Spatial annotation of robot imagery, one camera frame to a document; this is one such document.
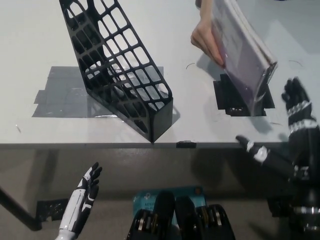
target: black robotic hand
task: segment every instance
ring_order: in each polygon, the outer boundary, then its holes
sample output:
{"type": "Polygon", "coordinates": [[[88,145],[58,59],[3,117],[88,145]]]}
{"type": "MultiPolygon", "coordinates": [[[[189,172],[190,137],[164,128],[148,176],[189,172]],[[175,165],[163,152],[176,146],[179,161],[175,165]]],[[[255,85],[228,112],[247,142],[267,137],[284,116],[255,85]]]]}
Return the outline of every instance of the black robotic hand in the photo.
{"type": "Polygon", "coordinates": [[[282,98],[288,114],[289,154],[296,171],[308,182],[320,183],[320,130],[312,117],[312,103],[299,79],[289,79],[282,98]]]}
{"type": "Polygon", "coordinates": [[[277,171],[285,178],[307,184],[320,183],[320,130],[311,116],[312,103],[299,79],[289,79],[282,98],[288,114],[289,159],[270,151],[262,145],[249,141],[244,136],[236,139],[251,157],[277,171]]]}

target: robotic finger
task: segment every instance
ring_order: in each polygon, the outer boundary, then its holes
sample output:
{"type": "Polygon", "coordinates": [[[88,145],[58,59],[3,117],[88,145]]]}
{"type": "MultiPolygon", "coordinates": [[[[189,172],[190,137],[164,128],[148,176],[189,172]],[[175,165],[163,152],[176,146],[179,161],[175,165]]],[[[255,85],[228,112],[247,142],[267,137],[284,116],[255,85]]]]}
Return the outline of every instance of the robotic finger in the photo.
{"type": "Polygon", "coordinates": [[[295,175],[294,166],[285,157],[271,151],[263,145],[250,141],[242,135],[238,135],[235,138],[250,157],[262,166],[268,167],[286,179],[290,179],[295,175]]]}

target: black pole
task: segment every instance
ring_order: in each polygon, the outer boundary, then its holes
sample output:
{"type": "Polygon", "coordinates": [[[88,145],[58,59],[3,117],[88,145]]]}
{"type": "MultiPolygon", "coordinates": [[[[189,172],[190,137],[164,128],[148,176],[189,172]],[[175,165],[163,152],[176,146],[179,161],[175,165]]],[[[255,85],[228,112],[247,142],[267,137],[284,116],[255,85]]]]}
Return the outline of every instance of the black pole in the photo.
{"type": "Polygon", "coordinates": [[[12,197],[6,194],[0,188],[0,205],[13,214],[20,222],[27,226],[31,231],[39,231],[42,229],[41,222],[32,217],[25,209],[23,209],[12,197]]]}

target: human hand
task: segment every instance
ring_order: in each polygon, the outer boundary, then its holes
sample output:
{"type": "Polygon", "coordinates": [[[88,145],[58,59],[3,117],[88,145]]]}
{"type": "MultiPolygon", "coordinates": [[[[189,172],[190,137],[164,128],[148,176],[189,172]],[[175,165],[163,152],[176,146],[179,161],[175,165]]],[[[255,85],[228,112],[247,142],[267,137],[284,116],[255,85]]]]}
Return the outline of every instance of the human hand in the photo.
{"type": "Polygon", "coordinates": [[[211,32],[212,4],[213,0],[202,0],[200,9],[201,20],[192,32],[191,43],[201,49],[212,61],[223,67],[224,61],[211,32]]]}

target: book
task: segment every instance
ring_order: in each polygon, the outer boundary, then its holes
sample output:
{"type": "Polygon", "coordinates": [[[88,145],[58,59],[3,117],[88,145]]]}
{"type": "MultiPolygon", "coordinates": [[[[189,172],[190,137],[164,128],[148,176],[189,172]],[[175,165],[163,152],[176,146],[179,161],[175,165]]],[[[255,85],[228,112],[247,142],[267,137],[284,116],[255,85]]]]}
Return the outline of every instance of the book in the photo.
{"type": "MultiPolygon", "coordinates": [[[[211,32],[224,61],[224,70],[250,115],[259,116],[278,61],[250,25],[236,0],[212,1],[211,32]]],[[[201,6],[200,0],[196,0],[196,6],[201,6]]]]}

